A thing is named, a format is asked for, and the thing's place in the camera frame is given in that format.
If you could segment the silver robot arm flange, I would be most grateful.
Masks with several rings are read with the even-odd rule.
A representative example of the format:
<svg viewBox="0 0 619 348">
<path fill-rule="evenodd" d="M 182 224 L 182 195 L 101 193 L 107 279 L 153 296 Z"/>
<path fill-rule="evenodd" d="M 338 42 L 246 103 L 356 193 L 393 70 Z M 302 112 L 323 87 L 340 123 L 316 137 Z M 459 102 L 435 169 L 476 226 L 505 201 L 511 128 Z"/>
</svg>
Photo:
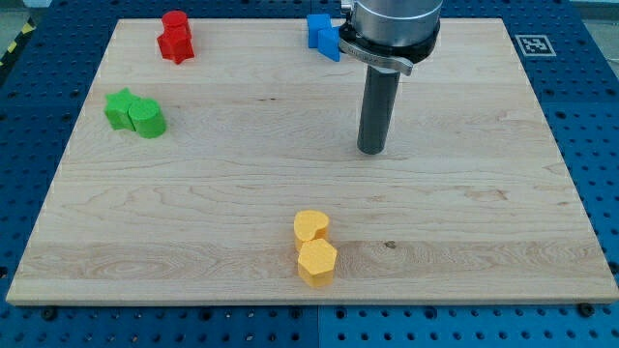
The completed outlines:
<svg viewBox="0 0 619 348">
<path fill-rule="evenodd" d="M 375 68 L 410 75 L 434 49 L 442 0 L 341 0 L 339 49 Z"/>
</svg>

